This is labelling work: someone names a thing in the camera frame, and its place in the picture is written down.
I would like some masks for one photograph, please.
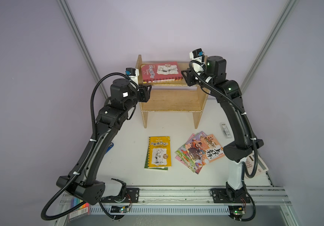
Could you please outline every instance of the book cover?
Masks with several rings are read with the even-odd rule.
[[[148,160],[149,160],[148,157],[149,157],[149,151],[147,150],[146,162],[144,164],[145,169],[168,170],[168,167],[151,167],[151,168],[148,168]]]
[[[148,168],[168,166],[172,166],[170,138],[149,137]]]
[[[196,134],[192,139],[189,139],[186,144],[189,144],[193,141],[200,141],[202,138],[204,138],[206,134],[201,131],[198,134]],[[178,150],[175,152],[178,157],[185,163],[185,165],[193,172],[196,172],[197,174],[200,172],[200,168],[196,167],[194,161],[191,159],[191,156],[189,155],[186,144],[184,144],[182,147],[178,148]]]
[[[191,139],[191,138],[193,138],[194,136],[195,136],[196,134],[194,134],[194,133],[192,133],[192,135],[188,138],[188,141]],[[179,162],[181,162],[183,165],[185,165],[185,166],[187,166],[188,167],[188,165],[181,159],[181,157],[179,157],[178,155],[175,157],[175,159],[177,159]],[[200,170],[201,170],[202,168],[199,168],[199,169],[197,169],[196,170],[196,174],[199,174],[200,173]]]
[[[143,83],[182,80],[183,76],[177,62],[141,65]]]
[[[180,153],[178,156],[186,162],[193,172],[196,172],[196,170],[202,166],[225,156],[223,148],[213,134],[205,137],[202,136],[200,140],[194,140],[191,143],[185,144],[180,147],[177,152]]]

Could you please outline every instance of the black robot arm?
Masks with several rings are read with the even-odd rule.
[[[193,64],[202,65],[204,71],[196,72]],[[206,65],[197,60],[189,63],[189,69],[182,71],[189,86],[199,83],[201,87],[210,90],[210,95],[216,97],[217,102],[226,113],[235,140],[223,147],[228,159],[239,162],[250,155],[253,147],[257,149],[264,145],[262,140],[256,139],[249,125],[242,102],[242,93],[234,80],[226,79],[226,60],[220,56],[210,56]]]
[[[77,164],[66,176],[60,176],[57,186],[61,189],[51,198],[41,212],[44,220],[53,220],[64,216],[84,203],[96,204],[102,197],[115,196],[122,200],[126,193],[126,184],[117,179],[108,182],[96,180],[96,174],[101,161],[125,120],[131,119],[138,102],[147,102],[150,97],[151,85],[137,85],[131,78],[137,77],[138,71],[134,68],[127,68],[126,74],[112,73],[103,77],[95,86],[91,97],[92,115],[92,136],[78,160]],[[111,97],[109,97],[104,107],[99,111],[94,119],[94,94],[101,82],[113,75],[120,75],[124,79],[116,79],[111,85]],[[128,111],[134,107],[131,116],[128,118]],[[50,205],[61,195],[62,192],[77,197],[83,202],[61,214],[48,216],[46,214]]]

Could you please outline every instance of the blue object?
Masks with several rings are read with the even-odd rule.
[[[108,146],[108,149],[105,153],[107,153],[113,146],[114,146],[114,143],[110,143],[110,145]]]

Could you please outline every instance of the purple wall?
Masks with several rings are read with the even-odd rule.
[[[91,135],[94,85],[55,0],[0,1],[0,225],[47,224],[40,211]]]
[[[244,94],[301,225],[324,225],[324,1],[300,0]]]
[[[135,67],[138,54],[190,61],[189,52],[202,48],[224,57],[228,79],[242,84],[286,0],[68,2],[101,75]]]

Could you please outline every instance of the red book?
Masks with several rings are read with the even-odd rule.
[[[183,76],[177,62],[143,64],[141,66],[143,83],[169,82],[182,80]]]

